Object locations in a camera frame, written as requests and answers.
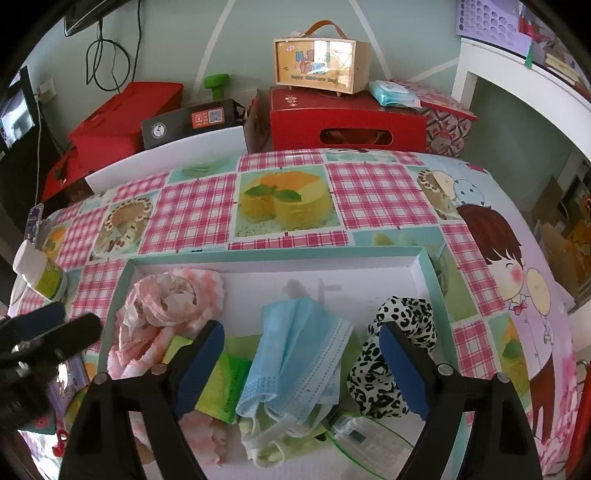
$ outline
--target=cake picture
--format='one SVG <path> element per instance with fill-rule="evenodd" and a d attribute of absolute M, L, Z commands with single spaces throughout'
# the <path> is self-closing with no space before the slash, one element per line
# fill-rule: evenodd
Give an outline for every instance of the cake picture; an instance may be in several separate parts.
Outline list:
<path fill-rule="evenodd" d="M 47 239 L 43 244 L 43 252 L 52 262 L 56 261 L 57 256 L 60 253 L 60 248 L 66 237 L 67 230 L 68 225 L 64 223 L 54 227 L 51 232 L 49 232 L 49 235 L 47 235 Z"/>
<path fill-rule="evenodd" d="M 148 196 L 125 200 L 111 207 L 96 239 L 91 260 L 134 253 L 152 213 Z"/>
<path fill-rule="evenodd" d="M 242 176 L 236 236 L 339 224 L 322 167 L 259 171 Z"/>
<path fill-rule="evenodd" d="M 432 171 L 421 170 L 418 173 L 417 183 L 429 203 L 435 208 L 440 219 L 452 220 L 460 218 L 452 199 L 441 188 Z"/>

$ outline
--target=red box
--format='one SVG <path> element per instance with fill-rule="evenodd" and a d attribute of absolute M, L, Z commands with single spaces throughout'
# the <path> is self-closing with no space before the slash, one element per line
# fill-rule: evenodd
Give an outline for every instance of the red box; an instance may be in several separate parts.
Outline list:
<path fill-rule="evenodd" d="M 142 120 L 180 108 L 182 96 L 182 83 L 130 83 L 68 135 L 80 166 L 90 173 L 144 150 Z"/>
<path fill-rule="evenodd" d="M 418 83 L 392 81 L 412 90 L 421 100 L 421 113 L 427 120 L 427 152 L 461 157 L 472 123 L 478 117 L 439 90 Z"/>
<path fill-rule="evenodd" d="M 411 109 L 382 107 L 367 91 L 336 96 L 322 90 L 272 87 L 270 97 L 275 150 L 338 145 L 425 152 L 425 117 Z"/>
<path fill-rule="evenodd" d="M 58 180 L 58 171 L 62 170 L 62 180 Z M 43 193 L 41 194 L 41 201 L 46 202 L 55 194 L 68 188 L 73 183 L 83 179 L 89 174 L 88 170 L 80 165 L 80 156 L 78 150 L 74 147 L 68 150 L 47 174 Z"/>

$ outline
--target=white bottle cap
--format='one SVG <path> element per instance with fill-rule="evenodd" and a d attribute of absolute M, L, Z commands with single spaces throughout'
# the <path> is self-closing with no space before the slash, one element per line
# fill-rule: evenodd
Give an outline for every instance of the white bottle cap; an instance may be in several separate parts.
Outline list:
<path fill-rule="evenodd" d="M 36 285 L 47 263 L 45 253 L 35 249 L 28 240 L 23 240 L 12 263 L 12 269 L 22 275 L 29 285 Z"/>

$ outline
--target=pink plaid pattern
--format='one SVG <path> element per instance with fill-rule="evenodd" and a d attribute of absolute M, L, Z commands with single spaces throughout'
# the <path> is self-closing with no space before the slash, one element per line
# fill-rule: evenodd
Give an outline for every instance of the pink plaid pattern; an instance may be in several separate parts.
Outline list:
<path fill-rule="evenodd" d="M 478 310 L 483 317 L 505 310 L 501 298 L 470 230 L 465 223 L 445 223 L 441 229 L 449 248 L 456 257 L 458 268 L 464 273 L 470 291 L 476 299 Z"/>
<path fill-rule="evenodd" d="M 259 248 L 294 248 L 294 247 L 326 247 L 349 245 L 346 232 L 307 233 L 305 235 L 285 235 L 278 238 L 260 238 L 249 242 L 234 242 L 228 250 L 249 250 Z"/>
<path fill-rule="evenodd" d="M 402 165 L 330 163 L 326 168 L 345 227 L 438 224 L 431 206 Z"/>
<path fill-rule="evenodd" d="M 319 165 L 323 163 L 324 158 L 318 150 L 312 150 L 309 148 L 303 150 L 283 150 L 243 155 L 238 164 L 238 171 L 298 167 L 302 165 Z"/>
<path fill-rule="evenodd" d="M 45 298 L 32 288 L 26 287 L 22 294 L 21 304 L 18 306 L 18 314 L 25 315 L 40 309 L 45 304 Z"/>
<path fill-rule="evenodd" d="M 145 179 L 130 181 L 129 183 L 122 185 L 117 190 L 117 193 L 115 193 L 115 197 L 113 198 L 112 202 L 119 202 L 120 200 L 125 200 L 135 197 L 136 195 L 141 195 L 143 193 L 162 188 L 166 182 L 166 179 L 168 178 L 169 173 L 170 172 L 159 173 Z"/>
<path fill-rule="evenodd" d="M 67 222 L 68 220 L 72 220 L 80 210 L 82 206 L 82 202 L 75 203 L 74 205 L 70 205 L 69 207 L 64 208 L 60 214 L 56 218 L 56 225 L 58 223 Z"/>
<path fill-rule="evenodd" d="M 124 268 L 125 260 L 122 259 L 85 266 L 80 275 L 78 291 L 72 302 L 70 318 L 94 313 L 100 318 L 104 327 L 115 287 Z M 91 345 L 88 350 L 98 352 L 100 342 Z"/>
<path fill-rule="evenodd" d="M 486 325 L 477 320 L 453 330 L 462 375 L 490 379 L 497 373 L 492 348 L 486 336 Z"/>
<path fill-rule="evenodd" d="M 398 160 L 403 165 L 417 165 L 419 167 L 425 165 L 412 152 L 392 152 L 392 155 L 394 155 L 394 157 L 396 157 L 396 160 Z"/>
<path fill-rule="evenodd" d="M 83 266 L 90 255 L 95 237 L 99 233 L 107 207 L 91 210 L 76 217 L 70 225 L 56 263 L 69 270 Z"/>
<path fill-rule="evenodd" d="M 226 243 L 235 183 L 232 173 L 163 188 L 139 253 Z"/>

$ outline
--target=qr code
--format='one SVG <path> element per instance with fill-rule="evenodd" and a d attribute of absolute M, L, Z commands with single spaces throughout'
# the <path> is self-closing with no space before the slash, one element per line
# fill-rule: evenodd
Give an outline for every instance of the qr code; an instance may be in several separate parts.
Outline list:
<path fill-rule="evenodd" d="M 223 122 L 223 108 L 210 110 L 207 114 L 209 115 L 210 124 L 221 124 Z"/>

